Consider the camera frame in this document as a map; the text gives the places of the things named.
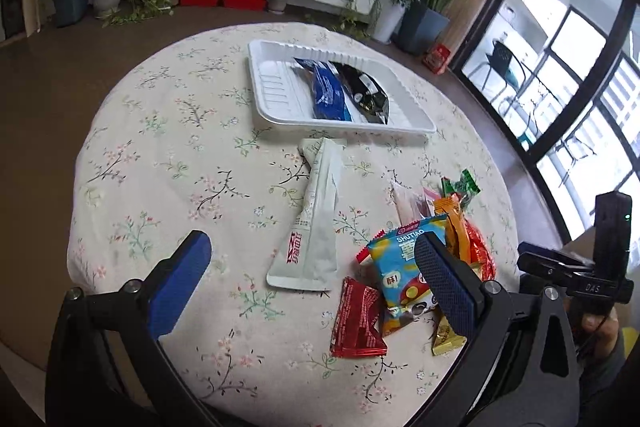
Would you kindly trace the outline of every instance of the human hand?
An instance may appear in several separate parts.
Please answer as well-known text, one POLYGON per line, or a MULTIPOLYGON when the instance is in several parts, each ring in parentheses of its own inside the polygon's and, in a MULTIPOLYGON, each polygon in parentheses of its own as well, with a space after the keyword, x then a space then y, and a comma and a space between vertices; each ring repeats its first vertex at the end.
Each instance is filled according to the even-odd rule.
MULTIPOLYGON (((603 320, 602 315, 591 315, 585 313, 582 316, 582 329, 586 333, 593 333, 603 320)), ((618 314, 616 309, 612 308, 607 320, 595 332, 595 344, 593 347, 593 358, 596 360, 606 359, 618 341, 618 314)))

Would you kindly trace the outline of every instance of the floral pattern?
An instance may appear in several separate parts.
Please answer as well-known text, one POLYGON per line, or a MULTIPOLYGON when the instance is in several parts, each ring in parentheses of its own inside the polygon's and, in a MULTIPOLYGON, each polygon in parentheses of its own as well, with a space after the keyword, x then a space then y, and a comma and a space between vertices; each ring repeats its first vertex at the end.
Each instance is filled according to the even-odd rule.
POLYGON ((353 263, 358 250, 399 224, 391 180, 411 190, 437 188, 440 176, 457 178, 462 168, 482 188, 468 217, 494 253, 498 279, 515 289, 517 238, 504 182, 465 115, 431 84, 318 26, 204 32, 147 59, 103 101, 76 163, 69 273, 88 291, 117 291, 132 277, 144 279, 190 230, 203 230, 211 262, 174 331, 160 339, 194 394, 258 427, 283 419, 397 427, 428 399, 459 351, 431 354, 435 320, 424 314, 385 337, 386 357, 332 357, 341 281, 362 277, 353 263), (253 39, 346 50, 388 64, 438 132, 409 139, 282 130, 262 121, 246 66, 253 39), (274 289, 265 275, 308 181, 298 144, 323 136, 347 143, 334 216, 338 277, 322 293, 274 289), (305 406, 291 408, 284 396, 305 406))

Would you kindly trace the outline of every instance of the tray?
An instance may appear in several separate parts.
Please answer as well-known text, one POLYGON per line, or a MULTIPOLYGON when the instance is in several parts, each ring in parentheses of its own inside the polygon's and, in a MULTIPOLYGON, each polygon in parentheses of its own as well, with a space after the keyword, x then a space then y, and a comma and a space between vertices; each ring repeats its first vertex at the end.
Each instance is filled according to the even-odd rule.
POLYGON ((402 85, 398 76, 376 60, 296 44, 255 40, 249 43, 249 62, 256 108, 261 117, 272 123, 392 134, 436 131, 431 118, 402 85), (308 73, 296 63, 294 57, 334 60, 370 74, 389 99, 388 124, 367 121, 348 95, 344 99, 353 121, 315 118, 308 73))

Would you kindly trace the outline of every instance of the bolt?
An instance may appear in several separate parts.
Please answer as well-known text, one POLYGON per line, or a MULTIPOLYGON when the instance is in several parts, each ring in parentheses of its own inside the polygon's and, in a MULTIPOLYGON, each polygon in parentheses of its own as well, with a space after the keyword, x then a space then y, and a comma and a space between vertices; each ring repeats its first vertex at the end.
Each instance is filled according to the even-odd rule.
POLYGON ((142 281, 140 279, 128 280, 122 287, 126 293, 138 293, 140 288, 142 288, 142 281))
POLYGON ((79 299, 81 297, 82 297, 82 290, 78 287, 71 288, 70 290, 66 291, 65 298, 69 301, 75 301, 76 299, 79 299))
POLYGON ((550 298, 552 301, 555 301, 558 298, 558 290, 551 286, 547 286, 545 288, 545 295, 550 298))
POLYGON ((494 280, 489 280, 486 283, 484 283, 484 289, 487 290, 487 292, 491 293, 492 295, 495 295, 497 293, 500 293, 502 286, 500 286, 500 283, 495 282, 494 280))

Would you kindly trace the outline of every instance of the round table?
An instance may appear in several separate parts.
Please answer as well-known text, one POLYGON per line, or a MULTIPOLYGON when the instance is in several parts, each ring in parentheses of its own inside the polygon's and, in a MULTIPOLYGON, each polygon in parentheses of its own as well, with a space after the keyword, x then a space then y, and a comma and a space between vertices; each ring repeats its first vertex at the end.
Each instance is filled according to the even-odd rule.
POLYGON ((465 115, 423 78, 346 36, 302 23, 231 26, 176 42, 109 93, 76 163, 68 247, 72 279, 98 293, 144 279, 192 229, 212 261, 171 334, 161 339, 195 395, 257 426, 398 427, 429 397, 459 351, 434 357, 432 314, 385 338, 386 357, 334 359, 329 342, 343 277, 380 229, 399 225, 390 181, 420 189, 469 168, 482 192, 467 216, 516 287, 516 231, 498 169, 465 115), (389 65, 438 127, 416 139, 347 139, 335 216, 332 291, 266 285, 302 201, 300 139, 255 112, 253 39, 347 50, 389 65))

